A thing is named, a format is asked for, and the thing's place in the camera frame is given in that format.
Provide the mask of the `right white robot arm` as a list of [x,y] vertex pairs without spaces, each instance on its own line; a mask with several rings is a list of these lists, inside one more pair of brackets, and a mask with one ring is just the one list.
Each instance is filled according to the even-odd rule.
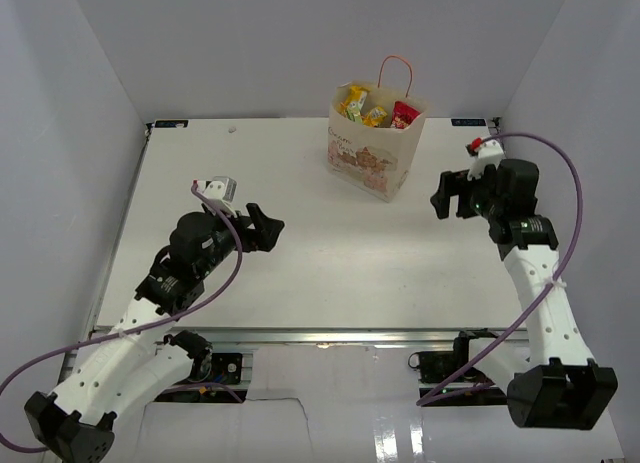
[[480,175],[468,170],[441,174],[431,203],[440,219],[458,200],[459,218],[483,217],[525,316],[529,356],[520,357],[492,334],[459,340],[453,373],[472,382],[484,374],[505,394],[520,428],[592,429],[614,396],[614,370],[599,365],[573,317],[566,290],[555,276],[558,240],[551,221],[536,212],[538,167],[505,159]]

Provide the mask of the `red snack packet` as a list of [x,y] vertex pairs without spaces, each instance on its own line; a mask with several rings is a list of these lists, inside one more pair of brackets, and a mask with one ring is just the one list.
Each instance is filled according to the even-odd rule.
[[403,101],[396,101],[394,103],[390,127],[400,130],[406,129],[420,114],[421,112],[413,106]]

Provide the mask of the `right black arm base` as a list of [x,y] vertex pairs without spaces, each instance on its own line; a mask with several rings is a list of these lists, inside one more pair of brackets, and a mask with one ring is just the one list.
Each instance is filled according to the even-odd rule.
[[[426,350],[412,353],[407,364],[419,374],[422,385],[420,396],[425,396],[442,380],[467,363],[469,342],[472,339],[491,338],[497,334],[487,329],[461,331],[453,341],[451,350]],[[488,384],[489,378],[476,368],[469,369],[464,375],[454,380],[451,386],[443,388],[439,399],[433,398],[424,407],[444,406],[504,406],[507,403],[505,394],[497,387],[481,389]]]

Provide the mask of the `yellow snack bar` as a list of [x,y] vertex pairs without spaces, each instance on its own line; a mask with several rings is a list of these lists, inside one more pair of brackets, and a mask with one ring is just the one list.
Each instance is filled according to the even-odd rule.
[[362,123],[367,127],[381,128],[387,116],[388,112],[382,106],[375,106],[362,117]]
[[357,105],[355,118],[352,122],[362,124],[362,108],[366,102],[369,91],[359,85],[351,85],[346,99],[343,102],[353,101]]

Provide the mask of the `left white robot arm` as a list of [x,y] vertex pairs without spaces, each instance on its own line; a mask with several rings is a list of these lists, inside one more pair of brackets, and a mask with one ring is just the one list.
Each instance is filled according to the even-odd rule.
[[173,384],[209,375],[209,342],[171,330],[232,252],[275,247],[284,222],[255,203],[246,209],[246,215],[228,217],[207,208],[182,216],[107,338],[51,392],[28,399],[34,436],[62,461],[102,461],[115,441],[115,422]]

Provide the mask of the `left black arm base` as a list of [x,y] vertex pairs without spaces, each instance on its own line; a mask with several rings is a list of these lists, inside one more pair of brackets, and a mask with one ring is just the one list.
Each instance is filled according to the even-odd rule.
[[173,336],[165,336],[164,343],[178,346],[187,352],[192,360],[192,368],[187,383],[239,384],[243,355],[241,353],[216,353],[212,344],[195,332],[183,330]]

